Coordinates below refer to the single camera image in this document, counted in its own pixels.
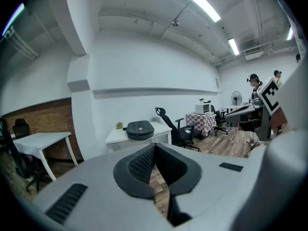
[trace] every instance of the black mesh panel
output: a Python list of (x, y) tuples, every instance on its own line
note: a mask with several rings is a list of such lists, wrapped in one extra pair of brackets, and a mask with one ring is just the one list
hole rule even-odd
[(130, 174), (136, 179), (146, 184), (150, 183), (150, 177), (153, 167), (154, 167), (154, 148), (136, 157), (128, 165)]

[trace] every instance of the table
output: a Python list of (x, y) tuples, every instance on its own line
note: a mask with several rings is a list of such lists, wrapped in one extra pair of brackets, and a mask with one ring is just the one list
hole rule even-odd
[[(150, 140), (154, 139), (154, 142), (159, 142), (157, 137), (167, 135), (168, 144), (171, 144), (171, 128), (167, 125), (160, 124), (158, 122), (150, 122), (154, 128), (154, 135)], [(126, 131), (123, 129), (112, 129), (109, 136), (105, 140), (107, 144), (108, 152), (117, 151), (124, 148), (129, 148), (131, 146), (148, 143), (148, 140), (136, 141), (128, 138)]]
[(59, 132), (59, 133), (35, 133), (29, 136), (14, 140), (14, 144), (20, 153), (28, 154), (40, 159), (52, 180), (56, 180), (53, 172), (51, 171), (46, 158), (43, 154), (43, 150), (56, 142), (65, 139), (68, 151), (73, 159), (75, 166), (78, 165), (74, 156), (71, 144), (68, 136), (70, 132)]
[(220, 109), (221, 110), (224, 110), (224, 109), (227, 110), (227, 114), (228, 114), (229, 110), (231, 112), (232, 110), (237, 110), (237, 109), (239, 109), (241, 107), (243, 107), (243, 105), (230, 105), (230, 106), (223, 106)]
[(216, 115), (212, 112), (205, 115), (199, 115), (195, 112), (188, 113), (186, 114), (186, 124), (189, 126), (194, 122), (200, 121), (200, 123), (195, 126), (195, 129), (201, 131), (203, 137), (207, 137), (208, 132), (216, 126), (215, 116)]

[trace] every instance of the black vent grille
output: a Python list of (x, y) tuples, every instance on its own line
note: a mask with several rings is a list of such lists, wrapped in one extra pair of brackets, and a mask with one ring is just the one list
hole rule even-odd
[(149, 184), (151, 172), (154, 167), (154, 147), (129, 163), (130, 174), (143, 183)]
[(259, 51), (261, 51), (261, 50), (262, 50), (261, 47), (256, 47), (256, 48), (253, 48), (253, 49), (250, 49), (250, 50), (246, 50), (246, 51), (245, 51), (245, 54), (247, 55), (247, 54), (259, 52)]
[(220, 167), (224, 167), (226, 169), (234, 170), (237, 172), (241, 172), (243, 169), (243, 166), (235, 165), (235, 164), (228, 164), (228, 163), (222, 163), (219, 165)]
[(53, 206), (46, 212), (51, 219), (63, 224), (69, 214), (78, 203), (79, 199), (88, 187), (74, 183)]

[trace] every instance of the office chair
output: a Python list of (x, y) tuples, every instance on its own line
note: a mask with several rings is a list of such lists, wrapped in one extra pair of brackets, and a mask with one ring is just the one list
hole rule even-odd
[(25, 154), (22, 154), (17, 150), (7, 127), (2, 128), (1, 132), (15, 162), (16, 173), (24, 179), (33, 177), (33, 180), (31, 180), (31, 182), (26, 186), (26, 191), (29, 192), (29, 187), (36, 183), (36, 189), (37, 192), (39, 192), (39, 182), (42, 181), (43, 175), (46, 174), (45, 171), (39, 173), (39, 163), (41, 162), (38, 161), (36, 157), (33, 157), (33, 160), (30, 161)]
[(214, 127), (214, 130), (215, 130), (215, 136), (217, 136), (217, 132), (220, 130), (220, 131), (223, 131), (226, 133), (226, 135), (228, 135), (228, 132), (226, 131), (225, 128), (221, 128), (221, 124), (222, 123), (225, 123), (227, 122), (226, 119), (225, 119), (225, 113), (227, 111), (223, 111), (223, 112), (219, 112), (218, 110), (215, 111), (215, 108), (214, 106), (211, 105), (211, 112), (214, 112), (216, 114), (215, 116), (215, 120), (216, 120), (216, 127)]
[(13, 131), (16, 139), (30, 135), (29, 125), (26, 123), (25, 119), (16, 119), (15, 125), (13, 126)]
[(172, 144), (177, 146), (183, 146), (186, 148), (192, 147), (200, 151), (200, 148), (193, 146), (193, 137), (197, 135), (201, 135), (201, 132), (198, 130), (194, 130), (194, 126), (199, 124), (200, 122), (195, 122), (189, 126), (180, 128), (180, 121), (184, 120), (184, 118), (176, 120), (178, 123), (178, 128), (176, 128), (173, 123), (170, 121), (169, 117), (166, 116), (166, 111), (163, 108), (155, 108), (156, 113), (166, 122), (166, 124), (172, 129), (171, 131), (171, 139)]

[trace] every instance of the white table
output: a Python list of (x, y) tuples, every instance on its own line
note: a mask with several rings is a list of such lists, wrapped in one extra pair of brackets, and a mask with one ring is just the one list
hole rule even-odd
[(42, 163), (52, 180), (56, 180), (53, 172), (51, 171), (46, 158), (43, 154), (43, 150), (56, 142), (65, 139), (68, 151), (73, 159), (74, 164), (77, 166), (78, 163), (74, 156), (71, 144), (69, 142), (68, 136), (70, 132), (60, 132), (60, 133), (35, 133), (29, 136), (14, 140), (14, 144), (20, 153), (28, 154), (37, 157), (42, 160)]
[(221, 107), (220, 109), (222, 110), (227, 110), (227, 114), (229, 113), (229, 110), (232, 111), (232, 110), (237, 110), (239, 108), (243, 107), (243, 105), (230, 105), (230, 106), (223, 106)]
[(230, 105), (230, 106), (222, 106), (221, 109), (226, 109), (226, 110), (237, 110), (238, 108), (243, 107), (243, 105)]
[[(155, 143), (158, 142), (157, 137), (167, 135), (168, 144), (171, 144), (171, 128), (167, 125), (160, 124), (158, 122), (150, 122), (154, 127), (154, 135), (149, 140), (154, 140)], [(124, 148), (129, 148), (131, 146), (149, 143), (149, 140), (136, 141), (128, 138), (126, 131), (123, 129), (113, 129), (105, 143), (107, 144), (108, 152), (117, 151)]]

